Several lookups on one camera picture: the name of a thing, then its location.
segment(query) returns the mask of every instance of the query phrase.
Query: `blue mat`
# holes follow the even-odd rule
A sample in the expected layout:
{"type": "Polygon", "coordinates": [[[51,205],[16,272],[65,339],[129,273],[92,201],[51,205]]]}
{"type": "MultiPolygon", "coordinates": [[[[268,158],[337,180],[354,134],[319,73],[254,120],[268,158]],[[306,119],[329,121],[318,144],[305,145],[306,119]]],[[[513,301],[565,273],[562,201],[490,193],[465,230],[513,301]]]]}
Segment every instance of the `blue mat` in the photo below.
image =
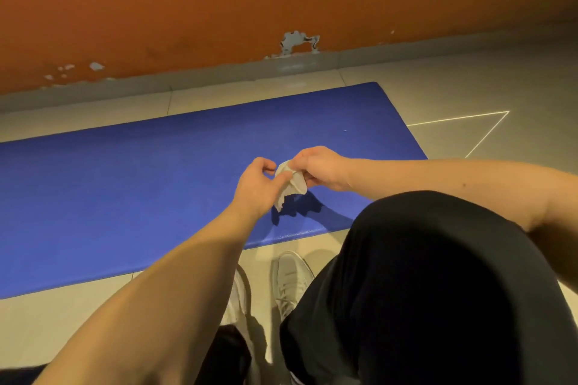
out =
{"type": "MultiPolygon", "coordinates": [[[[0,298],[142,270],[228,205],[253,158],[316,145],[426,158],[377,83],[0,143],[0,298]]],[[[349,228],[367,204],[315,187],[247,248],[349,228]]]]}

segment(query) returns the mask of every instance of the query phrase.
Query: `person's left arm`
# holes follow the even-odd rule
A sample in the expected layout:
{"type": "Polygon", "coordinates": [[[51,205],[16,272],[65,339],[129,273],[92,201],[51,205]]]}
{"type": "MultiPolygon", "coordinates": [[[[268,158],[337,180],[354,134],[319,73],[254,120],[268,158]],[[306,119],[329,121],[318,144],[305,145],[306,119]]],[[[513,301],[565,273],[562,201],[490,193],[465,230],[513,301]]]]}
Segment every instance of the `person's left arm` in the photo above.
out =
{"type": "Polygon", "coordinates": [[[236,265],[256,221],[291,172],[263,175],[257,158],[231,204],[106,301],[35,385],[193,383],[227,306],[236,265]]]}

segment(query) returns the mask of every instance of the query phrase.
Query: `gray baseboard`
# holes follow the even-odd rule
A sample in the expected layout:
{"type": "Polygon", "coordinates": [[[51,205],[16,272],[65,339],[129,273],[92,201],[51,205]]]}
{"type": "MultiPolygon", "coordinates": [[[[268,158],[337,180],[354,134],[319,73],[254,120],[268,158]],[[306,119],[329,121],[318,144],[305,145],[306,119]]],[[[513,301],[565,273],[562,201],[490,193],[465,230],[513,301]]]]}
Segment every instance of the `gray baseboard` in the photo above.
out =
{"type": "Polygon", "coordinates": [[[252,63],[224,64],[110,81],[78,82],[63,87],[0,95],[0,113],[575,38],[578,38],[578,23],[562,23],[342,52],[304,53],[252,63]]]}

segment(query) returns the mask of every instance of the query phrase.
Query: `shoe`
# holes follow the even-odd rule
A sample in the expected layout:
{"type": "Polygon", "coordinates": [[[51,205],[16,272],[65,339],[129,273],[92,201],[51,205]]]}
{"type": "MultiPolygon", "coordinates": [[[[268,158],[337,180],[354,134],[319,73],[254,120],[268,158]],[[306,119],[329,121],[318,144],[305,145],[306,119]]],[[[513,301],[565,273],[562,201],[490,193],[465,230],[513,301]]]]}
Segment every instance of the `shoe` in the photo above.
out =
{"type": "Polygon", "coordinates": [[[225,309],[225,314],[222,316],[221,325],[233,324],[247,344],[249,353],[251,354],[251,366],[249,373],[245,379],[246,385],[261,385],[261,374],[259,366],[255,358],[255,346],[249,335],[249,326],[247,325],[247,315],[249,313],[249,297],[243,278],[239,271],[235,271],[235,278],[233,279],[233,288],[229,296],[229,303],[225,309]]]}
{"type": "Polygon", "coordinates": [[[271,286],[281,322],[297,306],[313,279],[313,272],[305,260],[293,251],[285,251],[273,262],[271,286]]]}

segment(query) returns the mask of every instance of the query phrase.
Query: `orange wall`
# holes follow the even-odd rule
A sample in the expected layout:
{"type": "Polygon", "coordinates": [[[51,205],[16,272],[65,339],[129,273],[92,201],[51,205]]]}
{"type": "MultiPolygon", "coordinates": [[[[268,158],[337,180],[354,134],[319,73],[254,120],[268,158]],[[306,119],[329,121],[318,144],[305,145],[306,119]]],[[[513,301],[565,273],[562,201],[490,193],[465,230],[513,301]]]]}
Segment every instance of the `orange wall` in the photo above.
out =
{"type": "Polygon", "coordinates": [[[261,60],[294,30],[341,51],[570,20],[578,0],[0,0],[0,93],[261,60]]]}

